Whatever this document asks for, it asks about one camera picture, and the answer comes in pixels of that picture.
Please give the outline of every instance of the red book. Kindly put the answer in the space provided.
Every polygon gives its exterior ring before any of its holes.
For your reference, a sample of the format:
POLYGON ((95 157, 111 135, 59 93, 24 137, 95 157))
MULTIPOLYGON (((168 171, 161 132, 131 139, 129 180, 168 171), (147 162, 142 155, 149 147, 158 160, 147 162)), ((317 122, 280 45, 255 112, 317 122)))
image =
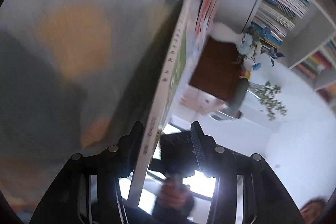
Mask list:
POLYGON ((300 69, 301 71, 303 71, 306 75, 308 75, 310 78, 316 79, 316 75, 313 74, 310 70, 308 70, 304 66, 302 66, 301 64, 297 64, 296 66, 298 67, 298 69, 300 69))
POLYGON ((326 69, 331 69, 331 63, 320 52, 317 51, 312 56, 324 65, 326 69))

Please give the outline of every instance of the metal screw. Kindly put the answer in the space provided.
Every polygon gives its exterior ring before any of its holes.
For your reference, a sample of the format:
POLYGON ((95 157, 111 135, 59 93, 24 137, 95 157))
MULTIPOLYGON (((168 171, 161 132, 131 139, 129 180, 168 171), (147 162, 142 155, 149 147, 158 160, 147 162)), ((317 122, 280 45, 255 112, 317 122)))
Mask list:
POLYGON ((80 155, 80 153, 76 153, 76 154, 73 154, 73 155, 71 156, 71 158, 72 158, 73 160, 79 160, 79 159, 81 158, 81 155, 80 155))
POLYGON ((118 146, 112 145, 109 147, 109 151, 111 153, 117 152, 118 151, 118 146))
POLYGON ((253 155, 252 155, 252 158, 253 158, 254 160, 259 161, 259 160, 261 160, 261 155, 259 155, 259 154, 253 154, 253 155))
POLYGON ((225 149, 224 149, 223 146, 217 146, 217 147, 215 148, 215 151, 216 151, 217 153, 224 153, 225 149))

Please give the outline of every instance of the black device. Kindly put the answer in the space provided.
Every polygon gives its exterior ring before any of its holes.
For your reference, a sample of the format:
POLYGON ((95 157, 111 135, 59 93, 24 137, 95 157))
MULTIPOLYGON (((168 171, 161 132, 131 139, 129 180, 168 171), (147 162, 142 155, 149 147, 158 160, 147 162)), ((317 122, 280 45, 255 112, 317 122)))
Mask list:
MULTIPOLYGON (((119 177, 126 178, 133 171, 142 136, 143 125, 136 122, 116 146, 94 156, 72 155, 38 204, 30 224, 92 224, 90 175, 97 175, 100 224, 128 223, 119 177)), ((237 175, 243 176, 243 224, 304 223, 292 198, 261 155, 247 157, 217 145, 198 122, 191 124, 190 132, 163 135, 161 153, 163 158, 156 167, 163 173, 185 177, 192 175, 191 169, 198 169, 207 177, 216 177, 207 224, 236 222, 237 175)), ((5 223, 22 223, 2 194, 0 201, 5 223)))

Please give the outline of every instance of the human hand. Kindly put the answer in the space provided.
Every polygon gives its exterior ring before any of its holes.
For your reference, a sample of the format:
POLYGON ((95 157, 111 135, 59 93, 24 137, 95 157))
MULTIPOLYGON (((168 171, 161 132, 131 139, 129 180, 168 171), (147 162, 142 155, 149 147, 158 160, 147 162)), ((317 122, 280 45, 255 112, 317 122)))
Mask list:
POLYGON ((187 185, 179 185, 174 179, 166 179, 157 196, 159 205, 167 208, 180 209, 191 195, 187 185))

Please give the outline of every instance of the gray surface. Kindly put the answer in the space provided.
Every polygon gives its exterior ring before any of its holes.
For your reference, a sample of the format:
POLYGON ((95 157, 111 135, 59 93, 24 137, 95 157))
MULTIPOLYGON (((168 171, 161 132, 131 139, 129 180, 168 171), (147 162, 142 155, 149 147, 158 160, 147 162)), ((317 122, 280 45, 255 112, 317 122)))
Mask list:
POLYGON ((173 11, 174 0, 84 0, 111 22, 113 60, 60 88, 59 65, 35 30, 55 7, 77 1, 5 0, 0 7, 0 188, 7 198, 38 202, 73 153, 98 153, 146 120, 179 7, 173 11), (110 117, 103 141, 82 150, 83 132, 110 117))

